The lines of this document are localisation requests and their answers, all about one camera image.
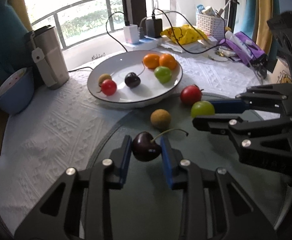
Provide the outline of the balcony railing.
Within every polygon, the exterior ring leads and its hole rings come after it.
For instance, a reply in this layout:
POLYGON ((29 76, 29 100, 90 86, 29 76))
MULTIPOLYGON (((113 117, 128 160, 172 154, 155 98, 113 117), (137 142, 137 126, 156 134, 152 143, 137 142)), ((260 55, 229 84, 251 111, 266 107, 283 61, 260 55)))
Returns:
POLYGON ((63 50, 113 33, 124 26, 122 0, 81 0, 66 5, 32 22, 35 29, 56 27, 63 50))

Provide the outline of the red tomato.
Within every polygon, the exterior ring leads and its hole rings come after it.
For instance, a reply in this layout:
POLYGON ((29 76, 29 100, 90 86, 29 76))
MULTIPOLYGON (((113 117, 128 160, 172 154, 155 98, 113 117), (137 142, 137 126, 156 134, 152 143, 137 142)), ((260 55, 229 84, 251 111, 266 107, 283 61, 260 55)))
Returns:
POLYGON ((181 102, 186 106, 192 106, 202 98, 202 89, 197 85, 189 85, 185 87, 180 94, 181 102))
POLYGON ((100 85, 100 93, 111 96, 117 91, 117 84, 110 79, 104 80, 100 85))

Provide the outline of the yellow duck bag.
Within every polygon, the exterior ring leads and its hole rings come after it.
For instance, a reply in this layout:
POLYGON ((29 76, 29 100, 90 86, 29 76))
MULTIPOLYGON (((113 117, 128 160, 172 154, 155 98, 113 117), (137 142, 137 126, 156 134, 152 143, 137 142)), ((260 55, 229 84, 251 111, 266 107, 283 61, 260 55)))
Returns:
POLYGON ((180 45, 194 43, 198 40, 208 40, 207 35, 203 31, 188 24, 165 29, 161 32, 161 36, 166 36, 175 44, 180 45))

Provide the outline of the orange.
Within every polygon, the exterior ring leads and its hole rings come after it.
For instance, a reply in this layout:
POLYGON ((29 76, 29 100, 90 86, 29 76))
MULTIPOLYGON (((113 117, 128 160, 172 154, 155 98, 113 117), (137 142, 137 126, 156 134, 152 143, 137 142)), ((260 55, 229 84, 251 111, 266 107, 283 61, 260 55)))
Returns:
POLYGON ((147 67, 148 69, 155 69, 157 68, 160 63, 160 56, 157 54, 147 54, 145 57, 143 57, 143 65, 147 67))
POLYGON ((162 67, 167 67, 170 70, 174 70, 177 67, 177 61, 170 54, 162 54, 159 58, 159 64, 162 67))

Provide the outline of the dark cherry back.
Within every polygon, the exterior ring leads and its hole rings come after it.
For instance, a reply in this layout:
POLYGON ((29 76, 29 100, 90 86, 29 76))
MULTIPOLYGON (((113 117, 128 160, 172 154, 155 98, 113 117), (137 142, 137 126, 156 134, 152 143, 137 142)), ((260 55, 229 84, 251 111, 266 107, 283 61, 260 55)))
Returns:
POLYGON ((143 70, 139 74, 136 74, 135 72, 130 72, 126 75, 124 82, 127 85, 127 87, 129 87, 130 89, 133 89, 140 85, 141 79, 139 76, 143 74, 143 72, 145 71, 145 68, 146 68, 145 65, 143 65, 143 70))

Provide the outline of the blue bowl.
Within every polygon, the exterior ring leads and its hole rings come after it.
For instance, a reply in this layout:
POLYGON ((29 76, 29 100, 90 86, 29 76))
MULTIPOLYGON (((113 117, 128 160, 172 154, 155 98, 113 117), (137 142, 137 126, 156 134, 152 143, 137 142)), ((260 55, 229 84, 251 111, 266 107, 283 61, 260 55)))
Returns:
POLYGON ((9 115, 23 111, 34 95, 32 68, 22 68, 0 86, 0 109, 9 115))

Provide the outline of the brown kiwi fruit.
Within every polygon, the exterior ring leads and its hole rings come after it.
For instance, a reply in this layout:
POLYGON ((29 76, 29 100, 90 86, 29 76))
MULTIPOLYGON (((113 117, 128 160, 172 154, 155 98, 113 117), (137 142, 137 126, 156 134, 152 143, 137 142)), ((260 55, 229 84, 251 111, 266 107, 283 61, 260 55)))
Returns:
POLYGON ((105 80, 112 80, 111 75, 106 74, 106 73, 100 75, 100 77, 98 78, 99 87, 102 85, 103 81, 105 81, 105 80))

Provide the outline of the purple pouch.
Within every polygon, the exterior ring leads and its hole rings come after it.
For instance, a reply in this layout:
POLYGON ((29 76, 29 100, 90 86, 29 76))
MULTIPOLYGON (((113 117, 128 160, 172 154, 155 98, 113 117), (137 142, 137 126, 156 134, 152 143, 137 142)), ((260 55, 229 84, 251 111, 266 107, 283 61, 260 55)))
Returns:
POLYGON ((231 48, 246 66, 267 63, 266 53, 242 31, 235 34, 227 31, 218 45, 231 48))

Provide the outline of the dark cherry front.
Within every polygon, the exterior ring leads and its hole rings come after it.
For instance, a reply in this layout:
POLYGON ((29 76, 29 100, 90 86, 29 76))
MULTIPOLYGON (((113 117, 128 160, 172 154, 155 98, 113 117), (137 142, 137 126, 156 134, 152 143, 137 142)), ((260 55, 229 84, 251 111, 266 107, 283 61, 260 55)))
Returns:
POLYGON ((185 133, 186 137, 189 135, 187 131, 180 128, 167 129, 155 137, 153 137, 149 132, 140 132, 135 136, 131 144, 131 150, 134 157, 142 162, 149 162, 156 159, 162 154, 162 148, 156 143, 156 140, 172 131, 181 131, 185 133))

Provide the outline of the dark cherry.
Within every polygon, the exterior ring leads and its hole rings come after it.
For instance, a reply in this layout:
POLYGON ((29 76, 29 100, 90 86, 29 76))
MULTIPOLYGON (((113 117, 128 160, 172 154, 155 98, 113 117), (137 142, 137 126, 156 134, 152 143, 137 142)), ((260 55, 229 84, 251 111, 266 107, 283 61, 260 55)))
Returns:
POLYGON ((146 68, 145 65, 143 65, 143 70, 139 74, 136 74, 135 72, 130 72, 126 75, 124 82, 127 85, 127 87, 129 87, 130 89, 133 89, 140 85, 141 79, 139 76, 143 74, 143 72, 145 71, 145 68, 146 68))
POLYGON ((181 131, 185 133, 186 137, 189 135, 187 131, 180 128, 167 129, 155 137, 153 137, 149 132, 140 132, 135 136, 131 144, 131 150, 134 157, 142 162, 149 162, 156 159, 162 154, 162 148, 156 143, 156 140, 172 131, 181 131))

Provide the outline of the white power strip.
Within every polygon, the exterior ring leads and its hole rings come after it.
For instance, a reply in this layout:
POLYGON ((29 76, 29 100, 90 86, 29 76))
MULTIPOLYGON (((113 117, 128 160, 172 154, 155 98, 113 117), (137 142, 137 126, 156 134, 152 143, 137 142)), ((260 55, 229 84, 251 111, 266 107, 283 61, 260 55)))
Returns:
POLYGON ((145 36, 143 39, 139 40, 136 44, 123 43, 127 51, 136 51, 136 50, 153 50, 160 46, 163 38, 151 38, 145 36))

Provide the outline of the red tomato back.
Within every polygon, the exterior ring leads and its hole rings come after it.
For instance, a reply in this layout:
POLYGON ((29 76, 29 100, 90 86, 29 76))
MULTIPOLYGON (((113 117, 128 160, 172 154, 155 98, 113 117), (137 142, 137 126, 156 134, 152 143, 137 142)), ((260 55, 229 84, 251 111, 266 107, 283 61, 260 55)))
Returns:
POLYGON ((180 94, 181 102, 186 106, 192 106, 202 98, 202 89, 197 85, 189 85, 185 87, 180 94))

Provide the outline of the teal curtain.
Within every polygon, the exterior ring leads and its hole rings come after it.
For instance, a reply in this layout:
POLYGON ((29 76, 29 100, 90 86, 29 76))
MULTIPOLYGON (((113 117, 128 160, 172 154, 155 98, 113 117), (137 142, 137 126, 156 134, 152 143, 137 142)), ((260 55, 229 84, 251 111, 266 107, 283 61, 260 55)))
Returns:
POLYGON ((8 0, 0 0, 0 81, 34 65, 24 36, 28 33, 8 0))

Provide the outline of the green lime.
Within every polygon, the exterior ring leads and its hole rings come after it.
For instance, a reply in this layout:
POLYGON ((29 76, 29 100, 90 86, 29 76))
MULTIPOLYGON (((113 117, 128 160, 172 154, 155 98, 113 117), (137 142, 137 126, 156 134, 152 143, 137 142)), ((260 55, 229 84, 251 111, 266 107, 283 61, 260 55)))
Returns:
POLYGON ((155 68, 154 75, 160 83, 167 83, 171 80, 172 77, 171 70, 164 66, 155 68))
POLYGON ((190 110, 190 116, 195 118, 200 115, 214 115, 214 106, 209 101, 198 101, 193 104, 190 110))

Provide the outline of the red tomato front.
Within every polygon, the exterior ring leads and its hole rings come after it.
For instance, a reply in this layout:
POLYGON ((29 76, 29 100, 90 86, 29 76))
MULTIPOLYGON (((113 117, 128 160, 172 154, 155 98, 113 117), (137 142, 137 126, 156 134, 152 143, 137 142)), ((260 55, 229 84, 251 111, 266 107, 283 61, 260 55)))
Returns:
POLYGON ((111 96, 117 91, 117 84, 110 79, 104 80, 100 85, 100 93, 111 96))

